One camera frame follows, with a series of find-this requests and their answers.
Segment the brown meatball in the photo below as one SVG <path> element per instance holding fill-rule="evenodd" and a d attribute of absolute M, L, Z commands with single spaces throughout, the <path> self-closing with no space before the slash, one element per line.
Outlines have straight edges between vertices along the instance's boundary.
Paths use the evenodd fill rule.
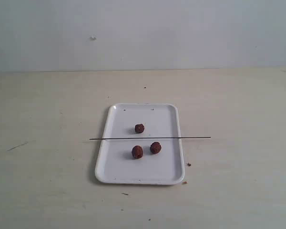
<path fill-rule="evenodd" d="M 134 159 L 139 159 L 143 157 L 143 149 L 141 146 L 134 146 L 132 148 L 132 156 Z"/>
<path fill-rule="evenodd" d="M 144 132 L 145 127 L 144 127 L 143 124 L 136 124 L 135 127 L 134 127 L 134 130 L 135 130 L 135 133 L 141 134 L 141 133 Z"/>
<path fill-rule="evenodd" d="M 159 142 L 153 142 L 150 145 L 150 151 L 152 154 L 158 154 L 162 149 L 162 146 Z"/>

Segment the thin metal skewer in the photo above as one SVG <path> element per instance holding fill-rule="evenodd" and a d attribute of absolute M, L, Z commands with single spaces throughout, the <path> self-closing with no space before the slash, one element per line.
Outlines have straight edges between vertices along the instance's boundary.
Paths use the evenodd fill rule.
<path fill-rule="evenodd" d="M 210 136 L 177 136 L 177 137 L 116 137 L 116 138 L 90 138 L 89 140 L 135 140 L 135 139 L 209 139 Z"/>

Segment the white rectangular plastic tray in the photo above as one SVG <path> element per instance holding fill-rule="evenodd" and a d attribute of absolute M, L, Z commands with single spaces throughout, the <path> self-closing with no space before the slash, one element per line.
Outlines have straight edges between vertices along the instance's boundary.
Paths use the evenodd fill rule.
<path fill-rule="evenodd" d="M 135 133 L 136 124 L 145 130 Z M 177 108 L 172 104 L 114 104 L 109 108 L 104 138 L 181 136 Z M 158 154 L 150 145 L 159 142 Z M 134 159 L 132 148 L 141 146 L 143 157 Z M 102 183 L 174 185 L 185 175 L 181 139 L 135 139 L 101 141 L 95 176 Z"/>

